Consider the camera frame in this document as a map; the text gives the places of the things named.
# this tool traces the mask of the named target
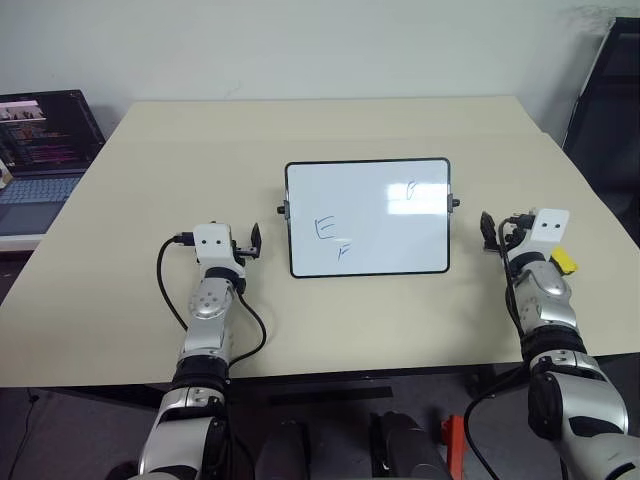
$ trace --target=black cable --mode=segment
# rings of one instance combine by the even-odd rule
[[[175,242],[176,242],[175,237],[172,237],[166,242],[164,242],[160,247],[160,251],[158,252],[158,259],[156,260],[156,278],[158,279],[158,287],[160,288],[160,293],[162,294],[162,298],[164,298],[164,301],[167,304],[167,307],[169,307],[169,310],[171,310],[171,313],[173,313],[173,316],[176,317],[176,320],[178,321],[180,326],[186,331],[187,324],[184,323],[182,318],[180,318],[180,314],[178,313],[176,308],[173,306],[173,303],[171,303],[171,299],[169,298],[169,295],[167,295],[167,290],[164,288],[164,281],[162,280],[162,258],[164,257],[164,251],[167,249],[169,245]]]
[[[27,416],[24,421],[24,433],[22,434],[22,439],[20,440],[20,443],[18,445],[16,456],[13,458],[13,463],[11,464],[11,469],[9,470],[7,480],[11,480],[13,478],[16,466],[18,465],[18,460],[20,460],[20,457],[22,456],[22,453],[24,452],[24,449],[27,445],[27,437],[29,435],[29,420],[31,418],[31,413],[33,412],[33,407],[36,405],[36,402],[40,398],[38,395],[32,395],[30,388],[27,388],[27,397],[31,406],[29,407],[29,411],[27,412]]]
[[[516,368],[511,373],[511,375],[509,375],[508,377],[506,377],[502,381],[497,382],[495,385],[493,385],[487,391],[485,391],[484,393],[482,393],[481,395],[476,397],[469,404],[469,406],[467,407],[467,410],[464,412],[464,434],[467,437],[467,443],[469,444],[469,447],[471,447],[471,450],[473,450],[473,453],[475,453],[476,457],[478,458],[478,460],[480,461],[482,466],[484,466],[485,470],[489,473],[489,475],[491,476],[491,478],[493,480],[500,480],[500,477],[498,477],[498,475],[496,475],[496,473],[491,468],[491,465],[489,465],[489,462],[487,462],[487,460],[485,460],[485,458],[482,455],[482,453],[480,453],[480,450],[478,450],[478,447],[476,447],[476,444],[473,441],[473,438],[471,437],[471,432],[469,430],[469,419],[471,418],[471,413],[473,412],[473,409],[476,408],[480,402],[482,402],[485,398],[487,398],[487,397],[489,397],[491,395],[497,394],[500,391],[509,388],[511,382],[513,380],[515,380],[516,378],[518,378],[520,375],[522,375],[523,372],[526,371],[526,369],[527,369],[527,366],[523,363],[522,365],[520,365],[520,367]]]
[[[569,480],[569,470],[567,470],[567,464],[560,459],[560,471],[562,472],[562,480]]]
[[[229,368],[231,368],[233,365],[238,363],[240,360],[244,360],[245,358],[249,358],[251,355],[255,355],[260,350],[262,350],[262,347],[264,347],[264,344],[267,343],[267,329],[265,328],[264,323],[263,323],[262,319],[260,318],[260,315],[258,315],[255,312],[255,310],[249,306],[249,304],[245,301],[245,299],[244,299],[244,297],[242,296],[241,293],[238,293],[238,300],[240,301],[242,306],[247,309],[247,311],[251,314],[251,316],[258,323],[258,326],[260,327],[260,331],[262,332],[262,338],[260,339],[260,343],[258,344],[258,346],[256,348],[254,348],[253,350],[251,350],[251,351],[249,351],[247,353],[243,353],[242,355],[240,355],[240,356],[234,358],[233,360],[231,360],[229,362]]]
[[[504,241],[504,226],[509,223],[509,219],[505,218],[498,226],[498,241],[500,242],[500,256],[502,257],[502,266],[504,268],[504,274],[507,277],[507,310],[513,320],[513,324],[518,331],[518,336],[522,338],[524,331],[520,325],[520,315],[518,315],[518,308],[516,307],[516,294],[513,289],[513,278],[511,277],[511,271],[509,270],[509,257],[507,256],[507,247]]]

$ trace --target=gray floor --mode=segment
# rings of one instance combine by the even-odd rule
[[[604,369],[629,408],[631,430],[640,420],[640,355],[615,358]],[[308,424],[312,478],[370,477],[368,424],[371,412],[395,410],[429,428],[434,419],[462,414],[469,397],[465,377],[456,374],[415,375],[324,384],[241,386],[241,404],[231,410],[237,434],[258,452],[269,431],[288,419]],[[271,406],[274,395],[296,392],[391,387],[393,396],[374,400]],[[116,464],[135,459],[154,419],[154,412],[36,390],[41,399],[32,415],[28,443],[15,480],[102,479]],[[472,430],[486,457],[503,478],[560,479],[551,447],[528,429],[526,391],[489,400],[477,409]],[[0,390],[0,478],[6,478],[24,430],[29,404],[25,389]],[[247,477],[247,470],[238,471]],[[465,478],[485,479],[471,453]]]

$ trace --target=silver robot arm segment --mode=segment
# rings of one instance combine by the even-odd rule
[[[252,246],[237,248],[228,225],[198,225],[194,245],[200,281],[189,301],[190,322],[171,390],[164,395],[147,438],[137,479],[224,479],[231,435],[225,407],[231,336],[227,314],[244,292],[244,258],[260,255],[260,232]]]
[[[572,479],[639,479],[640,439],[627,435],[624,401],[587,354],[571,289],[549,261],[568,218],[543,209],[510,219],[509,274],[531,376],[529,425],[553,443]]]

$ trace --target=laptop keyboard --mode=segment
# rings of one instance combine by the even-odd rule
[[[64,202],[80,177],[14,180],[0,190],[0,204]]]

